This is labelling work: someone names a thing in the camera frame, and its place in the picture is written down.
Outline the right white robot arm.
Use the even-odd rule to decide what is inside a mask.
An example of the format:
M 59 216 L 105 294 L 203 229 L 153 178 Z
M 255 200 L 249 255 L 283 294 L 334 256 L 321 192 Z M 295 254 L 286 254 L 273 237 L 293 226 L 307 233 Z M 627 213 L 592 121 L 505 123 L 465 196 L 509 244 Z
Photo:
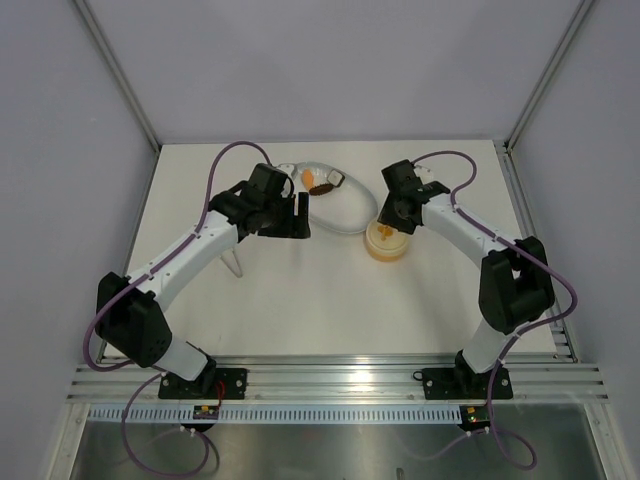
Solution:
M 481 321 L 471 341 L 456 354 L 453 380 L 466 396 L 476 396 L 489 372 L 516 338 L 516 330 L 539 319 L 555 302 L 546 253 L 533 236 L 505 236 L 464 211 L 439 182 L 389 191 L 379 222 L 412 235 L 427 227 L 448 240 L 479 269 Z

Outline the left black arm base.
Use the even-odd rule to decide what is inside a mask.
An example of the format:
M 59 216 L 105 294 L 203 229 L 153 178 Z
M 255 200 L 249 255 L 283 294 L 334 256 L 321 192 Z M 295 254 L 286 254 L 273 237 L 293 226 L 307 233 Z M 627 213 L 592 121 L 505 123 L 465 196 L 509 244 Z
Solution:
M 158 397 L 162 400 L 243 400 L 248 370 L 244 368 L 216 368 L 213 376 L 204 380 L 185 380 L 169 373 L 161 381 Z

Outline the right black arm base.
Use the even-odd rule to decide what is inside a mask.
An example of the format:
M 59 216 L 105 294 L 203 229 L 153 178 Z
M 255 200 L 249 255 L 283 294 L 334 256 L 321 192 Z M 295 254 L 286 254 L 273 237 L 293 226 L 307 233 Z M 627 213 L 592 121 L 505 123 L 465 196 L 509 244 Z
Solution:
M 491 373 L 466 374 L 454 367 L 423 368 L 412 373 L 422 385 L 426 400 L 486 400 Z M 500 368 L 492 387 L 492 399 L 514 398 L 509 372 Z

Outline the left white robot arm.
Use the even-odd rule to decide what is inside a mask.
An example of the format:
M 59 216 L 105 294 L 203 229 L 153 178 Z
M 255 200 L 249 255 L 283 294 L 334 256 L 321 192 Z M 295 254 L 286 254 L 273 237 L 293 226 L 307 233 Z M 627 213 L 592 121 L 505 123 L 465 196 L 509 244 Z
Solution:
M 85 361 L 91 360 L 88 344 L 97 334 L 123 353 L 127 364 L 172 373 L 191 396 L 208 396 L 216 385 L 215 361 L 174 335 L 165 311 L 204 267 L 246 237 L 309 238 L 308 210 L 304 192 L 284 197 L 224 191 L 214 196 L 194 229 L 146 267 L 130 276 L 103 277 L 102 306 L 85 334 Z

